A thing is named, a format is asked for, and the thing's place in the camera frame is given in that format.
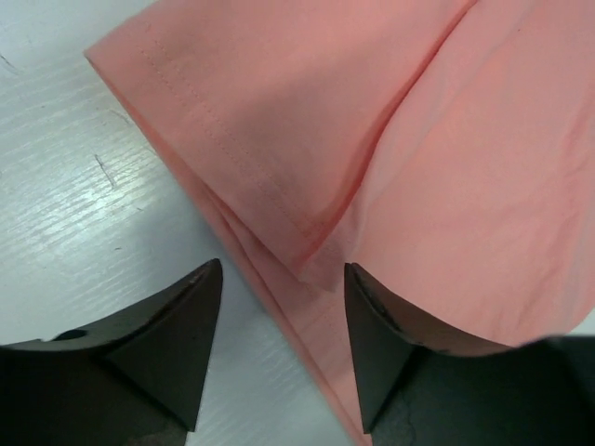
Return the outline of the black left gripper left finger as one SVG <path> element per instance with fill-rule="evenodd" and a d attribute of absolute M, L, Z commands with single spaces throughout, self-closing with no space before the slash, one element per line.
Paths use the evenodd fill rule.
<path fill-rule="evenodd" d="M 89 348 L 101 368 L 194 431 L 222 295 L 218 259 L 112 315 L 54 337 Z"/>

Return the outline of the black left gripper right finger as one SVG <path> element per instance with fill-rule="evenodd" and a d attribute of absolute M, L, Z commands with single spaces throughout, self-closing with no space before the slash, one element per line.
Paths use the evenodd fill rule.
<path fill-rule="evenodd" d="M 344 267 L 350 350 L 364 432 L 370 434 L 416 354 L 460 357 L 506 346 L 464 332 L 394 294 L 357 263 Z"/>

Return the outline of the pink t shirt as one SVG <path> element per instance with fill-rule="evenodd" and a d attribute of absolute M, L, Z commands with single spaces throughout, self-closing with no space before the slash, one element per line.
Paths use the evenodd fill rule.
<path fill-rule="evenodd" d="M 358 445 L 346 263 L 507 347 L 594 308 L 590 1 L 159 1 L 86 58 Z"/>

